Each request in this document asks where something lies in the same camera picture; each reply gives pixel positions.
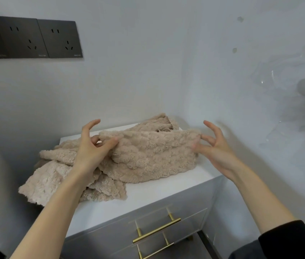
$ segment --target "black sleeve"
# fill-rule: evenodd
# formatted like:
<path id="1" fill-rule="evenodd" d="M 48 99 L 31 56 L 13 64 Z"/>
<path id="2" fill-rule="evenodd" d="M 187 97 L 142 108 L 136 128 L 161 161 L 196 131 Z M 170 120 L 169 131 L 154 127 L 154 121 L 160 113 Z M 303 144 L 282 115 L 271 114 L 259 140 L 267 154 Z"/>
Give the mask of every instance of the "black sleeve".
<path id="1" fill-rule="evenodd" d="M 300 220 L 267 231 L 258 240 L 268 259 L 305 258 L 305 224 Z"/>

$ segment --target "dark clothing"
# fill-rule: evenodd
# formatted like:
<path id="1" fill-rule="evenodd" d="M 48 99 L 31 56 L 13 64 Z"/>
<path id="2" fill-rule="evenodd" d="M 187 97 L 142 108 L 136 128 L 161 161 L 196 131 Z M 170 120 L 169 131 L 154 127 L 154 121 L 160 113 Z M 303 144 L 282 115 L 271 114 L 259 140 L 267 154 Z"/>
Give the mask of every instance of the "dark clothing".
<path id="1" fill-rule="evenodd" d="M 229 259 L 305 258 L 305 224 L 300 220 L 267 231 L 258 240 L 237 249 Z"/>

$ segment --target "person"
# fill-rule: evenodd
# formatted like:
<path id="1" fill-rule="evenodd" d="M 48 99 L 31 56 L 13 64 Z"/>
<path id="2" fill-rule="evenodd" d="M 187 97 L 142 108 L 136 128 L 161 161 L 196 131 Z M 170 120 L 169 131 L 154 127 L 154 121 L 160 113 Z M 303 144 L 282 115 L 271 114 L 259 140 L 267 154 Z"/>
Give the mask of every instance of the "person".
<path id="1" fill-rule="evenodd" d="M 80 196 L 93 171 L 118 143 L 112 138 L 105 144 L 99 137 L 90 137 L 90 129 L 100 122 L 83 126 L 80 147 L 73 169 L 60 184 L 30 230 L 18 245 L 11 259 L 58 259 L 78 205 Z M 260 233 L 259 242 L 270 258 L 305 258 L 305 224 L 277 199 L 267 185 L 229 147 L 221 129 L 204 121 L 215 137 L 201 135 L 210 145 L 197 143 L 193 151 L 206 156 L 213 166 L 231 180 L 240 191 Z"/>

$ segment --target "gold handle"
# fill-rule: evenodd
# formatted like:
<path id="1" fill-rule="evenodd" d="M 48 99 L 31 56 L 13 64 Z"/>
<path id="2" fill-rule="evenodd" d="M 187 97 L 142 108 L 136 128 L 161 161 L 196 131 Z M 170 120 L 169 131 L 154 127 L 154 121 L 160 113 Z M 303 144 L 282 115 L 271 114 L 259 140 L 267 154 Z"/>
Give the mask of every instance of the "gold handle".
<path id="1" fill-rule="evenodd" d="M 142 235 L 142 233 L 140 231 L 140 228 L 137 227 L 137 232 L 138 232 L 138 236 L 139 237 L 134 239 L 132 242 L 135 244 L 138 241 L 143 240 L 144 238 L 146 238 L 146 237 L 148 237 L 150 235 L 153 235 L 154 233 L 157 233 L 157 232 L 163 230 L 164 228 L 167 228 L 168 226 L 171 226 L 172 224 L 175 224 L 175 223 L 181 221 L 181 218 L 174 219 L 171 213 L 168 213 L 168 215 L 169 215 L 170 219 L 172 220 L 172 222 L 167 223 L 167 224 L 165 224 L 165 225 L 163 225 L 163 226 L 161 226 L 161 227 L 159 227 L 159 228 L 157 228 L 155 230 L 152 230 L 150 233 L 146 233 L 146 234 Z"/>
<path id="2" fill-rule="evenodd" d="M 164 233 L 163 233 L 163 236 L 164 236 L 164 240 L 166 241 L 166 246 L 164 247 L 164 248 L 161 248 L 160 250 L 158 250 L 158 251 L 156 251 L 156 252 L 153 252 L 152 254 L 150 254 L 150 255 L 148 255 L 148 256 L 146 256 L 146 257 L 143 257 L 142 256 L 142 252 L 139 250 L 139 246 L 137 245 L 137 248 L 138 248 L 138 254 L 139 254 L 139 259 L 147 259 L 147 258 L 149 258 L 149 257 L 151 257 L 151 256 L 153 256 L 153 255 L 155 255 L 155 254 L 157 254 L 157 253 L 159 253 L 160 251 L 162 251 L 162 250 L 164 250 L 164 249 L 166 249 L 166 248 L 168 248 L 168 247 L 170 247 L 170 246 L 172 246 L 174 243 L 168 243 L 168 240 L 167 240 L 167 238 L 166 238 L 166 236 L 164 235 Z"/>

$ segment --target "beige towel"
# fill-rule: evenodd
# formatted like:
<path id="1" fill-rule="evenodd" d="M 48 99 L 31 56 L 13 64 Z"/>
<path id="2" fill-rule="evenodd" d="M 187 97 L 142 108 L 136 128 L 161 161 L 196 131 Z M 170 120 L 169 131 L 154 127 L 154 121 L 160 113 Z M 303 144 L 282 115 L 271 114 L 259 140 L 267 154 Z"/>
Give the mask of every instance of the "beige towel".
<path id="1" fill-rule="evenodd" d="M 100 132 L 101 141 L 118 136 L 119 143 L 95 170 L 80 201 L 124 200 L 125 183 L 155 180 L 193 169 L 198 155 L 191 146 L 200 140 L 200 132 L 178 129 L 178 124 L 162 113 L 125 131 Z M 68 140 L 54 150 L 41 151 L 37 170 L 19 192 L 29 202 L 46 205 L 71 170 L 78 146 L 79 139 Z"/>

